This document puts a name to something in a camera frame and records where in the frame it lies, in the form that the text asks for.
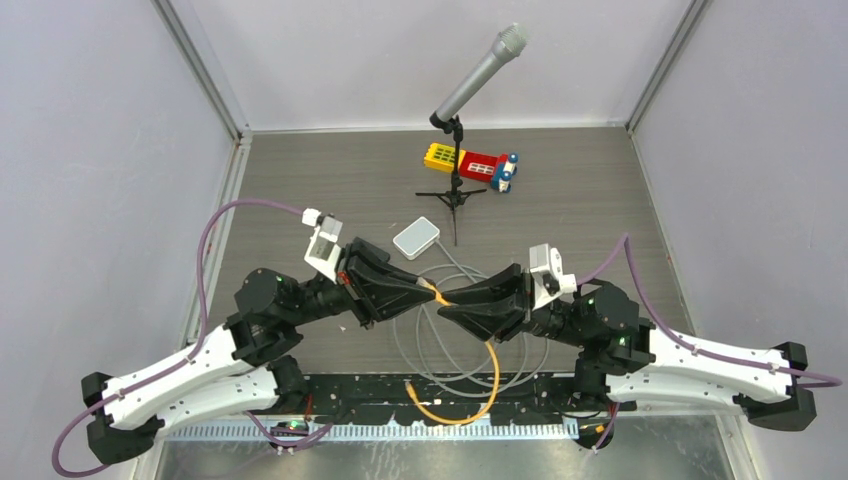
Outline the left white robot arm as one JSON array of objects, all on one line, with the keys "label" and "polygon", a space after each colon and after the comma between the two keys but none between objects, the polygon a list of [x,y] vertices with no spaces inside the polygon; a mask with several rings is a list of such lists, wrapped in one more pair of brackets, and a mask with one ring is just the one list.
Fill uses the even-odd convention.
[{"label": "left white robot arm", "polygon": [[107,465],[135,458],[180,422],[237,411],[296,413],[310,395],[289,354],[303,339],[297,327],[350,312],[370,328],[436,297],[426,280],[361,238],[344,247],[313,240],[304,260],[316,271],[304,282],[268,268],[250,272],[234,296],[236,313],[193,346],[124,376],[84,377],[95,457]]}]

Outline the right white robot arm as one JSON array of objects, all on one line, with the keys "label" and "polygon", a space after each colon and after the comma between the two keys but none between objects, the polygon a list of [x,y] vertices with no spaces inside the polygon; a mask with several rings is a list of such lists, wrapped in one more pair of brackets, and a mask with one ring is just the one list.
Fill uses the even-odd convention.
[{"label": "right white robot arm", "polygon": [[596,410],[638,401],[727,409],[754,426],[806,429],[817,416],[813,392],[789,368],[806,366],[802,345],[785,342],[730,361],[736,348],[708,356],[693,337],[660,329],[626,292],[604,280],[584,291],[574,275],[512,265],[471,286],[443,293],[438,313],[481,341],[530,334],[578,348],[570,395],[576,408]]}]

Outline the white network switch box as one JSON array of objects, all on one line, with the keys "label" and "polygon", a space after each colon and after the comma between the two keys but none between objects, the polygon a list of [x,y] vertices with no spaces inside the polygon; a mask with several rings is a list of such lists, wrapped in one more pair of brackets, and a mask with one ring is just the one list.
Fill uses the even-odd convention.
[{"label": "white network switch box", "polygon": [[392,239],[393,246],[407,260],[415,260],[440,237],[440,229],[429,219],[420,216]]}]

